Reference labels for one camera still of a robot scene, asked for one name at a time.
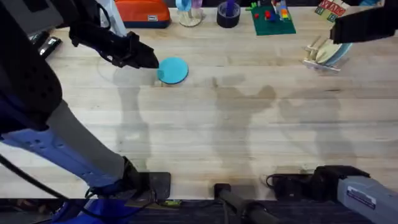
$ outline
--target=white sticker label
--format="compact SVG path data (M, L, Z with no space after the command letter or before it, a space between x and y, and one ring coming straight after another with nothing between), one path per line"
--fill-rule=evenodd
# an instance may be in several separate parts
M351 186L347 187L347 195L358 202L370 207L371 209L376 208L376 199L372 196L367 195L366 193L355 189Z
M148 15L148 21L157 21L156 15Z

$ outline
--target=wooden table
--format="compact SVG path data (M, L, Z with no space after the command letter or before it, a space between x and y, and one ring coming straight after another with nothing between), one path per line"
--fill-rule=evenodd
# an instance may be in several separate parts
M136 29L158 59L181 57L189 76L162 86L155 70L116 68L64 43L48 59L77 118L139 170L169 171L172 198L211 198L229 182L243 197L270 198L259 181L275 172L356 166L398 190L398 40L354 44L339 74L304 67L304 46L331 24L313 7L290 8L297 34L257 37L249 12L234 29L205 9L195 28ZM50 187L82 197L87 186L35 155L0 153ZM0 197L49 197L5 169Z

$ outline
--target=orange lunch box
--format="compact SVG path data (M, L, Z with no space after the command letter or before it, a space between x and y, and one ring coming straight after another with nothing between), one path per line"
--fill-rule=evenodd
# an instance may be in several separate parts
M166 28L170 12L162 0L115 0L126 28Z

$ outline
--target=teal plastic lid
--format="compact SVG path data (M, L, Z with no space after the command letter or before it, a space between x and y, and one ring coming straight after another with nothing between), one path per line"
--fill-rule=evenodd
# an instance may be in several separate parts
M178 57L169 57L159 64L157 78L166 84L177 84L188 76L187 63Z

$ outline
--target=black tape roll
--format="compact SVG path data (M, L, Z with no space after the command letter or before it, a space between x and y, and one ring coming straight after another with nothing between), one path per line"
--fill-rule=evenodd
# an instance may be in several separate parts
M234 3L233 16L226 16L226 2L221 3L217 8L217 24L224 28L232 28L239 22L241 7Z

